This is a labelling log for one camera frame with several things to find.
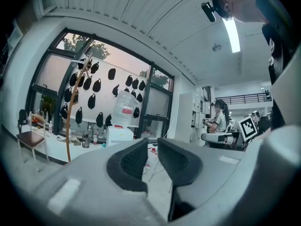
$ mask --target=white box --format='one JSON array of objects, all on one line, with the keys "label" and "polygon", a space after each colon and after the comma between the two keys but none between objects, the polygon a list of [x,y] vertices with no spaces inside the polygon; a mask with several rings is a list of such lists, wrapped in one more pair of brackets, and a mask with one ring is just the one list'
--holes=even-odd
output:
[{"label": "white box", "polygon": [[124,141],[132,141],[134,139],[134,133],[129,128],[121,129],[110,126],[108,127],[107,133],[107,146],[122,143]]}]

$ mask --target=wooden coat rack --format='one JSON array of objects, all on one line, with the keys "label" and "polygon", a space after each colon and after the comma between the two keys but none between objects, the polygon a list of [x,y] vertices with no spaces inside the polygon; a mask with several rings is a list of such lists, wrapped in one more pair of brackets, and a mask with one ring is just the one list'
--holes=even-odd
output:
[{"label": "wooden coat rack", "polygon": [[82,68],[82,70],[80,71],[79,73],[79,76],[77,77],[77,80],[76,80],[76,83],[75,83],[75,86],[74,86],[74,89],[73,89],[73,92],[72,92],[72,95],[71,95],[71,100],[70,100],[70,103],[69,103],[69,108],[68,108],[68,115],[67,115],[67,123],[66,123],[66,147],[67,147],[67,155],[68,155],[68,161],[71,162],[71,158],[70,158],[70,149],[69,149],[69,127],[70,127],[70,115],[71,115],[71,109],[72,109],[72,106],[77,104],[77,102],[73,103],[73,100],[74,100],[74,97],[76,95],[78,95],[78,93],[76,93],[76,90],[77,90],[77,87],[79,86],[79,82],[80,82],[80,78],[81,76],[87,72],[87,77],[89,77],[88,75],[88,71],[90,68],[87,68],[87,65],[92,57],[92,54],[90,54],[90,56],[86,59],[86,62],[84,63],[84,67]]}]

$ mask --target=white office chair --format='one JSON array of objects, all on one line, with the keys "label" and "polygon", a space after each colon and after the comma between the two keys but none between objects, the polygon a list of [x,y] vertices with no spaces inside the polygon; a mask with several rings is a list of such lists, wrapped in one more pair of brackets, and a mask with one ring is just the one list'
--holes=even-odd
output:
[{"label": "white office chair", "polygon": [[[34,117],[37,118],[39,121],[43,122],[43,136],[41,136],[40,134],[38,134],[37,132],[32,130],[32,119]],[[40,170],[39,170],[38,165],[37,165],[37,159],[36,159],[34,149],[36,147],[38,147],[39,145],[44,144],[46,157],[47,157],[47,160],[49,161],[48,154],[47,154],[47,148],[46,148],[45,119],[40,115],[30,113],[29,114],[29,125],[30,125],[30,131],[20,133],[16,137],[17,137],[17,140],[18,140],[18,146],[19,146],[19,150],[20,150],[20,154],[21,154],[21,158],[23,160],[23,163],[25,163],[25,160],[24,160],[23,155],[22,155],[20,142],[22,142],[24,145],[26,145],[26,146],[28,146],[32,149],[32,155],[33,155],[33,158],[34,158],[34,162],[36,164],[36,169],[37,169],[37,172],[39,172]]]}]

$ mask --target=black window frame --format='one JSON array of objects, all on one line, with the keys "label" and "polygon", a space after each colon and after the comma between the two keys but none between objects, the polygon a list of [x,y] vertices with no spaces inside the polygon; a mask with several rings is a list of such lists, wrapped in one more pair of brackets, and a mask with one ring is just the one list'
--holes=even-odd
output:
[{"label": "black window frame", "polygon": [[[72,33],[72,34],[76,34],[76,35],[80,35],[80,36],[84,36],[84,37],[88,38],[88,40],[83,44],[83,46],[80,48],[80,50],[77,53],[72,52],[72,51],[68,51],[68,50],[63,50],[63,49],[56,48],[56,46],[62,41],[62,39],[68,33]],[[137,53],[135,53],[135,52],[133,52],[133,51],[117,44],[117,43],[115,43],[115,42],[112,42],[110,40],[101,38],[99,36],[96,36],[95,34],[89,34],[89,33],[85,33],[85,32],[71,30],[71,29],[68,29],[68,28],[65,28],[54,39],[54,41],[50,44],[48,49],[43,54],[40,62],[38,63],[38,66],[37,66],[37,68],[35,70],[35,73],[32,77],[31,84],[29,86],[28,94],[27,94],[27,98],[26,98],[25,109],[26,109],[27,113],[29,113],[30,111],[33,110],[36,92],[42,93],[43,95],[47,95],[47,96],[50,96],[51,98],[56,99],[55,114],[54,114],[54,119],[53,119],[53,126],[54,126],[53,127],[53,133],[55,135],[61,134],[60,133],[60,127],[61,127],[61,120],[62,119],[61,119],[61,115],[60,115],[60,109],[61,109],[61,105],[62,105],[62,101],[63,101],[63,94],[64,94],[64,91],[65,91],[65,88],[66,88],[67,84],[69,83],[69,79],[70,79],[70,77],[72,75],[72,72],[73,72],[73,69],[74,69],[74,66],[73,66],[74,62],[70,62],[69,66],[66,70],[66,73],[65,73],[65,75],[62,79],[62,82],[61,82],[61,85],[59,87],[58,92],[50,90],[46,87],[44,88],[42,86],[39,86],[39,85],[35,84],[35,82],[37,81],[38,75],[39,75],[40,71],[43,68],[43,65],[45,63],[46,58],[50,54],[64,56],[64,57],[70,58],[71,60],[79,60],[80,57],[86,52],[86,50],[90,47],[90,45],[92,44],[92,42],[94,40],[106,43],[110,46],[113,46],[117,49],[120,49],[120,50],[126,52],[127,54],[132,55],[132,56],[136,57],[137,59],[145,62],[148,65],[150,65],[150,68],[149,68],[148,74],[147,74],[147,78],[146,78],[147,83],[146,83],[146,89],[145,89],[145,94],[144,94],[144,98],[143,98],[143,105],[142,105],[141,112],[140,112],[139,124],[138,124],[138,128],[136,128],[136,130],[135,130],[135,132],[136,132],[135,133],[136,134],[135,138],[141,138],[142,125],[143,125],[144,119],[150,119],[150,120],[155,120],[155,121],[163,121],[164,122],[164,127],[163,127],[162,132],[161,132],[161,137],[166,135],[167,132],[168,132],[169,125],[170,125],[170,114],[171,114],[172,100],[173,100],[174,76],[170,75],[169,73],[167,73],[166,71],[161,69],[159,66],[154,64],[154,62],[144,58],[143,56],[141,56],[141,55],[139,55],[139,54],[137,54]],[[169,90],[167,90],[165,88],[162,88],[159,85],[151,82],[152,72],[153,72],[154,69],[158,70],[159,72],[163,73],[164,75],[166,75],[170,78]],[[154,115],[146,114],[147,104],[148,104],[149,95],[150,95],[150,88],[160,90],[163,93],[166,93],[166,94],[169,95],[170,99],[169,99],[167,117],[160,117],[160,116],[154,116]]]}]

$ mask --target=white shirt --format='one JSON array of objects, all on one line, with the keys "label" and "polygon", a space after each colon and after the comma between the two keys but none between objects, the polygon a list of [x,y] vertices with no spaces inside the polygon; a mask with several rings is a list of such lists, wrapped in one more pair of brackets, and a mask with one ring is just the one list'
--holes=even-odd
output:
[{"label": "white shirt", "polygon": [[214,118],[214,123],[217,124],[217,127],[215,129],[216,133],[225,133],[227,122],[224,113],[217,113]]}]

